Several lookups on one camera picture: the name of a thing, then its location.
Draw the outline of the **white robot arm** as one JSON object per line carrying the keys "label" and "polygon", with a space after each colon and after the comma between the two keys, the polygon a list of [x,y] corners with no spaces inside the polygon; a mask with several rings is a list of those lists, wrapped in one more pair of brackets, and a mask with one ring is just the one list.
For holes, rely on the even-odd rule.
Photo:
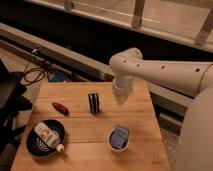
{"label": "white robot arm", "polygon": [[113,94],[126,98],[138,77],[193,98],[181,128],[174,171],[213,171],[213,62],[145,60],[137,48],[114,54]]}

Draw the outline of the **white tapered end effector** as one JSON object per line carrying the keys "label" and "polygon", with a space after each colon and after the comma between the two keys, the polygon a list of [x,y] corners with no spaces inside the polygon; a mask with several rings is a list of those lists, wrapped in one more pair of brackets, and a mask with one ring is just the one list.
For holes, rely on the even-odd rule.
{"label": "white tapered end effector", "polygon": [[132,86],[119,87],[116,83],[112,84],[112,92],[118,105],[123,105],[133,90]]}

